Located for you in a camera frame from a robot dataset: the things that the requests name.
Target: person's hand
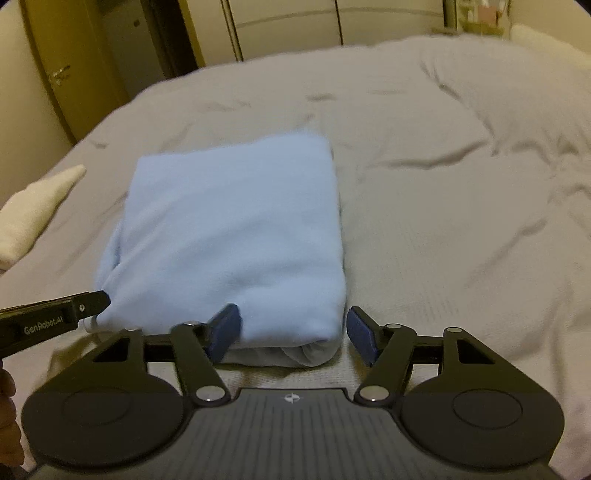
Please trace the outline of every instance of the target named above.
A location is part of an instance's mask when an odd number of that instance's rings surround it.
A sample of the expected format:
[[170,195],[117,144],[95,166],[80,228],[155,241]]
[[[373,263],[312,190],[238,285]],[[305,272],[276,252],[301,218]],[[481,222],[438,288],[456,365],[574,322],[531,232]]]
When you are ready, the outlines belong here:
[[21,429],[12,397],[17,392],[11,375],[2,369],[0,360],[0,463],[20,466],[25,462],[21,446]]

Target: bed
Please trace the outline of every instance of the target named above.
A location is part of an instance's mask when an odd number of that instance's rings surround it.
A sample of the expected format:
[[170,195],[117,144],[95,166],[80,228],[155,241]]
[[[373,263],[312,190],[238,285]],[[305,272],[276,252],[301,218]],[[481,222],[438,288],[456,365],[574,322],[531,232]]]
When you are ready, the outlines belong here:
[[[332,146],[347,305],[420,335],[466,328],[557,397],[566,429],[551,464],[567,479],[590,474],[591,77],[503,40],[285,54],[149,88],[49,173],[87,167],[0,277],[0,307],[93,288],[140,156],[297,129]],[[17,409],[95,341],[79,328],[6,359]],[[173,381],[169,365],[150,371]],[[366,369],[345,335],[320,367],[219,372],[233,391],[352,393]]]

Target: metal screw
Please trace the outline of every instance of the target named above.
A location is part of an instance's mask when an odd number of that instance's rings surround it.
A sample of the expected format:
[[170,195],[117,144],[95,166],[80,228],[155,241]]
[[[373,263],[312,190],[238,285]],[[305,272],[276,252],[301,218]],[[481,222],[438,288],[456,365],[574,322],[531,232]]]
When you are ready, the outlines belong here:
[[363,387],[360,390],[359,395],[361,395],[361,398],[364,398],[365,400],[381,401],[386,400],[386,398],[388,398],[390,395],[390,392],[386,388],[380,387],[379,385],[369,385],[367,387]]
[[226,395],[226,391],[222,387],[218,387],[217,385],[207,385],[205,387],[199,388],[195,392],[195,395],[199,400],[216,401],[223,398],[224,395]]

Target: folded white towel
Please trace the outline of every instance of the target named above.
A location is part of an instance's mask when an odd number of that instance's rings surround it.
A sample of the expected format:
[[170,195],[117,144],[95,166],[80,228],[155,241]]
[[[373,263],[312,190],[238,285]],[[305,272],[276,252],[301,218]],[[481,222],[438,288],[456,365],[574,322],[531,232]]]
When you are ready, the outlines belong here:
[[15,193],[0,210],[0,270],[24,257],[47,226],[57,207],[84,176],[78,165]]

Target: folded blue towel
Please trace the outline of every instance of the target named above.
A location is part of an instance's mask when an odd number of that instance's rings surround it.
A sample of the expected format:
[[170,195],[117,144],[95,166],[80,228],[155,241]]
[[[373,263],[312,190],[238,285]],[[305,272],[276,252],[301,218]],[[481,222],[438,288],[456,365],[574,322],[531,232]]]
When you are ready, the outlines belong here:
[[322,137],[144,157],[96,276],[111,305],[85,325],[167,333],[235,303],[242,333],[225,362],[319,365],[342,337],[342,256]]

